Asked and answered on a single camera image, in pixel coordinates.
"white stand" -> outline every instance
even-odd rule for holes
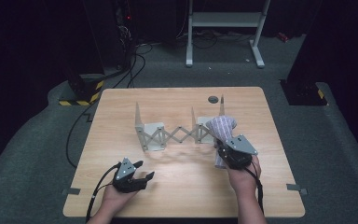
[[[188,37],[186,66],[193,65],[193,27],[257,27],[255,40],[250,40],[257,67],[264,68],[264,62],[258,49],[258,41],[269,10],[270,0],[266,0],[262,12],[193,12],[193,0],[188,9]]]

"dark background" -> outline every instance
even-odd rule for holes
[[[177,7],[173,23],[180,23],[185,1],[167,2]],[[195,1],[194,9],[251,11],[259,2]],[[271,1],[263,35],[308,34],[296,60],[304,72],[288,79],[327,82],[358,141],[358,1],[320,3]],[[67,79],[63,64],[76,74],[105,73],[94,38],[82,1],[0,1],[0,154],[20,126],[48,105],[48,91]]]

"wooden table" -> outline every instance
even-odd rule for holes
[[[195,117],[216,117],[220,104],[209,103],[208,97],[222,94],[226,115],[238,123],[233,135],[243,133],[259,153],[266,217],[304,216],[299,193],[286,188],[296,182],[264,92],[258,87],[105,90],[71,187],[80,193],[68,195],[63,213],[84,217],[101,176],[128,157],[132,162],[144,161],[134,177],[156,173],[118,217],[236,217],[236,197],[227,171],[214,168],[213,145],[195,144],[187,138],[182,144],[170,140],[162,151],[143,152],[134,128],[136,103],[143,123],[163,122],[168,132],[178,126],[191,130],[191,108]],[[112,180],[115,171],[103,184]],[[92,215],[102,195],[101,191]]]

